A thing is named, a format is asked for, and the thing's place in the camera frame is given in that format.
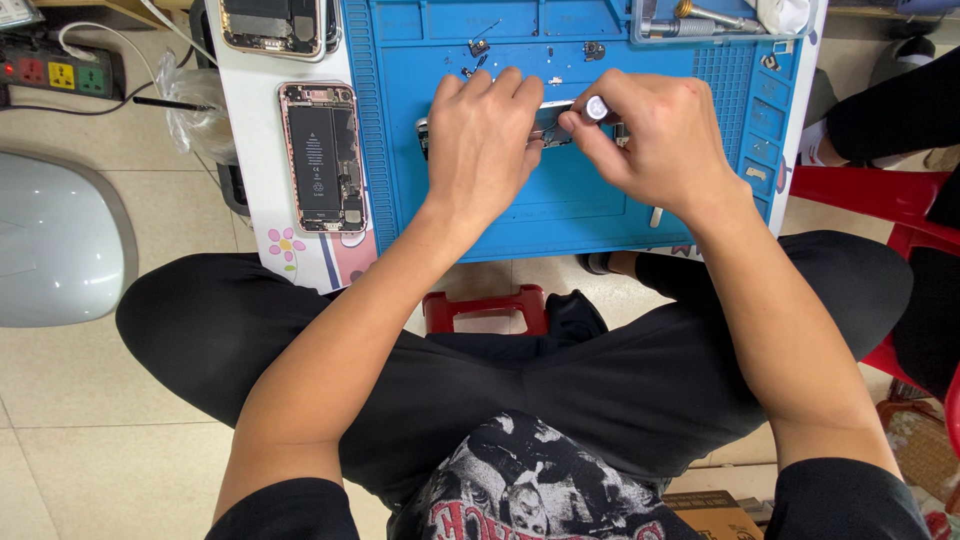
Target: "yellow power outlet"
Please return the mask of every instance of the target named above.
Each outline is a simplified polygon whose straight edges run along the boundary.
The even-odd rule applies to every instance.
[[[50,86],[57,88],[74,89],[73,84],[73,66],[69,63],[57,63],[51,61],[47,63],[50,71]]]

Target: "flower sticker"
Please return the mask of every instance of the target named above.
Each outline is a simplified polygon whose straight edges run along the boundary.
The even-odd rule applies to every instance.
[[[284,266],[283,269],[288,272],[295,272],[297,270],[297,252],[305,250],[306,245],[299,240],[290,241],[290,239],[294,237],[294,230],[290,227],[283,230],[283,237],[280,237],[280,231],[277,229],[267,231],[267,236],[269,236],[273,242],[276,242],[276,244],[270,246],[268,251],[273,255],[280,255],[282,253],[284,260],[293,262],[293,264]]]

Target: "blue silicone repair mat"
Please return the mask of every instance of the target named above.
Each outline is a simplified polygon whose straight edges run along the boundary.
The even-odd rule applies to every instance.
[[[802,40],[794,41],[791,54],[776,56],[780,70],[760,64],[772,52],[771,41],[633,45],[624,2],[629,0],[344,0],[381,253],[426,196],[427,162],[415,123],[429,111],[443,75],[463,77],[462,68],[474,69],[478,59],[470,54],[467,41],[482,32],[491,46],[483,67],[496,77],[504,67],[516,65],[524,75],[553,81],[546,85],[545,101],[576,97],[611,67],[706,81],[727,158],[753,186],[756,207],[769,221]],[[743,0],[699,3],[721,12],[750,12]],[[602,43],[604,58],[586,61],[586,41]],[[605,183],[575,145],[546,149],[514,204],[461,261],[691,242],[684,224],[668,212],[651,228],[652,212]]]

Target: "hand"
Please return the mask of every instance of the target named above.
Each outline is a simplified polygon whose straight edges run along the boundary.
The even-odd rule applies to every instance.
[[[625,148],[580,116],[594,95],[630,130]],[[604,180],[642,203],[670,210],[691,229],[691,221],[718,205],[752,204],[750,186],[727,164],[703,81],[608,69],[561,115],[560,124]]]
[[[482,233],[514,201],[538,163],[542,141],[527,143],[543,102],[543,82],[507,67],[496,81],[478,69],[463,83],[437,86],[430,130],[430,191],[425,207]]]

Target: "black cable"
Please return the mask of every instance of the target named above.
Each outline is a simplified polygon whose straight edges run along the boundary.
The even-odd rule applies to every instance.
[[[187,50],[186,56],[184,56],[183,60],[181,60],[180,63],[177,64],[177,69],[180,69],[181,67],[186,65],[186,62],[190,60],[191,56],[193,56],[193,45],[190,45],[190,49]],[[127,105],[130,102],[130,100],[133,99],[133,96],[145,90],[146,88],[152,86],[153,83],[154,83],[153,81],[150,81],[149,83],[143,84],[142,86],[138,87],[136,90],[128,94],[127,97],[125,97],[123,101],[121,101],[118,105],[107,110],[97,110],[95,112],[84,112],[81,110],[54,109],[53,107],[40,107],[37,105],[10,105],[8,107],[4,107],[0,109],[0,112],[3,112],[5,110],[45,110],[48,112],[62,112],[64,114],[75,114],[77,116],[100,116],[102,114],[110,114],[111,112],[114,112],[115,110],[118,110],[121,107]]]

